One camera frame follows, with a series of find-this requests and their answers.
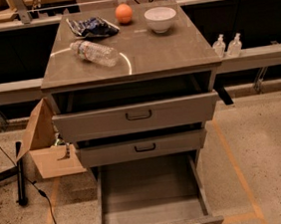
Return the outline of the grey bottom drawer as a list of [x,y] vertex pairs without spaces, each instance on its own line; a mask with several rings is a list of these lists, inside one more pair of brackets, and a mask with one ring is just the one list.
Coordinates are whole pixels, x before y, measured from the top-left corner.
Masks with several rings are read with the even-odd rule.
[[187,153],[99,167],[98,224],[222,224]]

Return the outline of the grey drawer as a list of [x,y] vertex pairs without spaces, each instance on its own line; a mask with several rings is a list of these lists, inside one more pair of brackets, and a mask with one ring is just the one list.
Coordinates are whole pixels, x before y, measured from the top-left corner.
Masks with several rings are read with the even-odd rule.
[[76,154],[83,166],[96,167],[198,150],[204,146],[205,137],[205,129],[200,128],[199,130],[193,129],[180,133],[85,147],[77,150]]
[[197,94],[92,112],[56,114],[52,121],[65,141],[76,143],[209,121],[217,98],[217,93]]
[[99,167],[98,224],[222,224],[187,153]]

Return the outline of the grey drawer cabinet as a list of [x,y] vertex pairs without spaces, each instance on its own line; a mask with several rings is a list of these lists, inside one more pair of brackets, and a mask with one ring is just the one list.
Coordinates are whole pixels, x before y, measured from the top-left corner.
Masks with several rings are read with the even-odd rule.
[[[106,67],[80,59],[71,49],[75,36],[60,22],[42,92],[56,114],[92,112],[197,94],[216,93],[215,73],[221,61],[185,12],[178,10],[174,25],[155,33],[144,20],[147,5],[137,5],[132,23],[103,40],[120,53]],[[207,121],[71,142],[76,150],[97,145],[150,138],[205,128]]]

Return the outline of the grey middle drawer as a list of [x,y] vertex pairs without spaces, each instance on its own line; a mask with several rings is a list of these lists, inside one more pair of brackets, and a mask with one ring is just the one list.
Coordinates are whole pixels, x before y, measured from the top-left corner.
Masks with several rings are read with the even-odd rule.
[[205,129],[200,128],[199,130],[193,129],[180,133],[85,147],[77,150],[76,154],[83,166],[96,167],[198,150],[204,146],[205,137]]

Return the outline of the grey top drawer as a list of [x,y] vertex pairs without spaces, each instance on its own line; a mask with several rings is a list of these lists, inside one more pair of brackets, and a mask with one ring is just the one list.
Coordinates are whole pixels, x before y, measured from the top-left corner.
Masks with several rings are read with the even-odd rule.
[[209,121],[217,98],[217,93],[197,94],[92,112],[56,114],[52,121],[65,141],[76,143]]

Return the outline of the clear plastic water bottle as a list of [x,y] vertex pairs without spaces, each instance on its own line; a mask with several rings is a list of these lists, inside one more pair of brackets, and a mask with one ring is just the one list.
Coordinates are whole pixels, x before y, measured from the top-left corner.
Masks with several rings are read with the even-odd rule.
[[113,67],[119,61],[119,52],[110,46],[93,43],[91,41],[80,40],[73,42],[70,49],[77,54],[80,59],[93,62],[106,67]]

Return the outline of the white ceramic bowl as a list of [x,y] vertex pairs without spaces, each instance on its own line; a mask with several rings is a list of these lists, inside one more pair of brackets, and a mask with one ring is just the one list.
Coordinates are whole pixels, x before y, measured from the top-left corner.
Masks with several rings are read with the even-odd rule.
[[147,25],[155,33],[165,33],[173,25],[176,11],[168,7],[153,7],[144,12]]

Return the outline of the brown cardboard box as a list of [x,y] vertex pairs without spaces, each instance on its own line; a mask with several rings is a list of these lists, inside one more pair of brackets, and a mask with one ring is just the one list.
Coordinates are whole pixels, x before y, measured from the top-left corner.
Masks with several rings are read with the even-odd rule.
[[53,112],[45,99],[31,111],[16,160],[28,154],[43,178],[86,172],[70,145],[56,145]]

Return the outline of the blue chip bag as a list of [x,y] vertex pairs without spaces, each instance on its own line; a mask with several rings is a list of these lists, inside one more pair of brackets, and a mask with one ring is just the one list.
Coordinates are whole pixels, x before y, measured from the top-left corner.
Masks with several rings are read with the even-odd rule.
[[120,31],[119,26],[115,26],[101,17],[91,17],[88,20],[79,21],[67,19],[66,23],[76,37],[84,39],[115,36]]

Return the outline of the orange fruit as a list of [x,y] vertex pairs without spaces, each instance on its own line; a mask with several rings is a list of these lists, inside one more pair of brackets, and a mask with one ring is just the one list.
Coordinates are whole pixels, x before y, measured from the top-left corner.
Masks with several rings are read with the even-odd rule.
[[119,23],[129,23],[133,16],[132,8],[127,4],[120,4],[115,11]]

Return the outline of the left clear pump bottle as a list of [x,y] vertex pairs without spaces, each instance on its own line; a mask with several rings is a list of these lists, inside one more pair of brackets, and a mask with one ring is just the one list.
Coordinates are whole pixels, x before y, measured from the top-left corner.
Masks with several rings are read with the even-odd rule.
[[224,56],[224,51],[225,51],[225,43],[224,43],[224,36],[219,35],[218,39],[214,42],[212,45],[213,50],[215,51],[216,55],[222,58]]

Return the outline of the clear pump bottle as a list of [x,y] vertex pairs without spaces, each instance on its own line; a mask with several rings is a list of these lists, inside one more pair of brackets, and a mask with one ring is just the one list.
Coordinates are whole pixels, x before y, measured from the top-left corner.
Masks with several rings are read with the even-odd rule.
[[241,52],[240,33],[236,33],[234,39],[228,44],[227,55],[229,57],[238,57]]
[[225,51],[225,43],[224,43],[224,36],[219,35],[218,39],[214,42],[212,45],[213,50],[215,51],[216,55],[222,58],[224,56],[224,51]]

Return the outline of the right clear pump bottle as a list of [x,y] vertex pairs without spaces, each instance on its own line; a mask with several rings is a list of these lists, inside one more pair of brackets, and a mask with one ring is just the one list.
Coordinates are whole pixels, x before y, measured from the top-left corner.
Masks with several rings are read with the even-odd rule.
[[236,33],[234,39],[228,44],[227,55],[229,57],[238,57],[241,52],[240,33]]

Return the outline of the black metal floor stand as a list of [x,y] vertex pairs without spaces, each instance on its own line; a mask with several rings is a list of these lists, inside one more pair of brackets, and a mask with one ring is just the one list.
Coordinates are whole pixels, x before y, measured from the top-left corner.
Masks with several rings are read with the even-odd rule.
[[26,181],[24,180],[24,161],[19,159],[16,164],[14,164],[10,169],[4,170],[0,172],[0,182],[10,179],[15,176],[17,180],[17,190],[18,190],[18,198],[17,203],[20,206],[25,206],[28,204],[29,199],[27,198],[27,189],[26,189]]

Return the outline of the grey metal railing beam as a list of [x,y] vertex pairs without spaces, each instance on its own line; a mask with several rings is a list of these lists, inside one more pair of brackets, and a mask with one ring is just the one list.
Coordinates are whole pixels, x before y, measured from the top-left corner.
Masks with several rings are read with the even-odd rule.
[[[217,69],[217,74],[234,73],[236,71],[277,65],[281,65],[281,43],[242,49],[238,58],[225,56]],[[0,106],[41,99],[43,97],[41,85],[42,79],[0,84]]]

